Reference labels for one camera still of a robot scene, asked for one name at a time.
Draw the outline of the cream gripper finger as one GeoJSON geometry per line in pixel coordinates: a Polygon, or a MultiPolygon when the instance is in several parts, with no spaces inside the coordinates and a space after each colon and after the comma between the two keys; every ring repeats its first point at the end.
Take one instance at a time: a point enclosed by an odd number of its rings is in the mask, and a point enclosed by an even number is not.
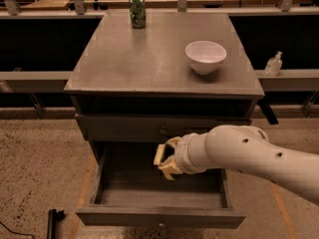
{"type": "Polygon", "coordinates": [[[158,164],[158,169],[163,173],[167,180],[176,180],[179,175],[183,174],[183,171],[177,166],[172,157],[160,162],[158,164]]]}
{"type": "Polygon", "coordinates": [[[181,137],[176,136],[170,138],[165,143],[161,143],[157,148],[156,156],[154,158],[154,165],[159,166],[168,163],[172,159],[174,150],[176,149],[180,140],[181,137]]]}

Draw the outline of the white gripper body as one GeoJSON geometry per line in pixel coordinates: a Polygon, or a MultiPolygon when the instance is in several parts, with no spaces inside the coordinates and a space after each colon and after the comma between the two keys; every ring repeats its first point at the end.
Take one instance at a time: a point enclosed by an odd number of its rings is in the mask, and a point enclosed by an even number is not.
{"type": "Polygon", "coordinates": [[[174,160],[178,168],[186,174],[203,173],[209,165],[205,151],[206,133],[184,135],[174,149],[174,160]]]}

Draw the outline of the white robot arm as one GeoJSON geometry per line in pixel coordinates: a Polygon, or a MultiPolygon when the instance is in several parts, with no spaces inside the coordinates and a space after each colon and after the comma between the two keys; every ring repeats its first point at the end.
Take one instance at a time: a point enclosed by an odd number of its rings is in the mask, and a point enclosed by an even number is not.
{"type": "Polygon", "coordinates": [[[176,136],[158,146],[154,165],[168,180],[225,168],[261,177],[319,204],[319,155],[274,145],[256,126],[226,124],[176,136]]]}

